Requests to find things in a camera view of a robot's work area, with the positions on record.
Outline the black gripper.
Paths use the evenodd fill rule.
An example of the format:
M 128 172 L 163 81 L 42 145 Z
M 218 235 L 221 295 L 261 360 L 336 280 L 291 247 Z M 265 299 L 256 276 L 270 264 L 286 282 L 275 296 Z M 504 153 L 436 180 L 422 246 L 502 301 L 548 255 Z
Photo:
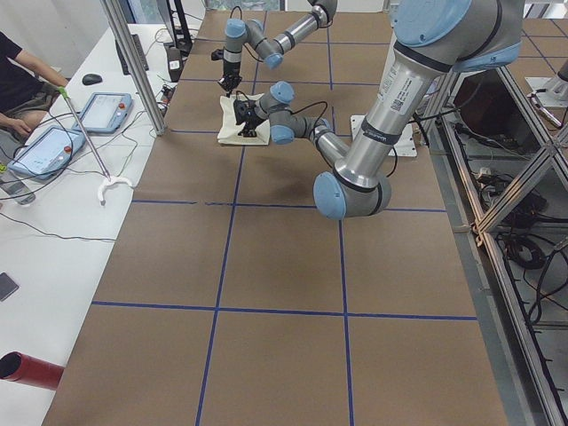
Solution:
M 256 128 L 262 123 L 262 119 L 256 114 L 253 106 L 243 107 L 242 117 L 244 118 L 244 128 L 238 133 L 243 138 L 256 138 Z
M 218 84 L 225 92 L 227 98 L 238 88 L 241 80 L 241 63 L 239 61 L 231 62 L 224 60 L 223 75 L 222 78 L 218 80 Z

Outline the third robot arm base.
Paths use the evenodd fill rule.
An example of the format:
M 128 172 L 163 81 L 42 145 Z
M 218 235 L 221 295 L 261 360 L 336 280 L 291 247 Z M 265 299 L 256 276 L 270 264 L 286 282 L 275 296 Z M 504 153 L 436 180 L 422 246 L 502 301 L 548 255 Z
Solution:
M 553 77 L 526 77 L 531 91 L 527 95 L 540 107 L 567 107 L 567 62 Z

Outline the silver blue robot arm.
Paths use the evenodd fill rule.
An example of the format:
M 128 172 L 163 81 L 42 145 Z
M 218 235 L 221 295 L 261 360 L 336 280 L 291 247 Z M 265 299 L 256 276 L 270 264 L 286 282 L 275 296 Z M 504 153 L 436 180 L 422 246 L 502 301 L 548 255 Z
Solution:
M 485 71 L 513 62 L 521 47 L 521 1 L 402 1 L 393 17 L 393 64 L 376 102 L 352 142 L 321 118 L 291 110 L 289 83 L 275 83 L 260 99 L 237 99 L 233 111 L 245 136 L 268 122 L 275 144 L 310 140 L 330 166 L 319 174 L 313 199 L 328 218 L 369 217 L 385 209 L 391 186 L 380 168 L 432 82 L 450 72 Z
M 242 52 L 249 47 L 268 68 L 278 67 L 284 55 L 294 49 L 305 38 L 322 28 L 329 27 L 337 11 L 337 1 L 310 1 L 311 9 L 299 20 L 269 37 L 260 20 L 230 18 L 225 23 L 225 43 L 217 50 L 217 58 L 223 61 L 223 74 L 219 86 L 229 97 L 242 81 Z

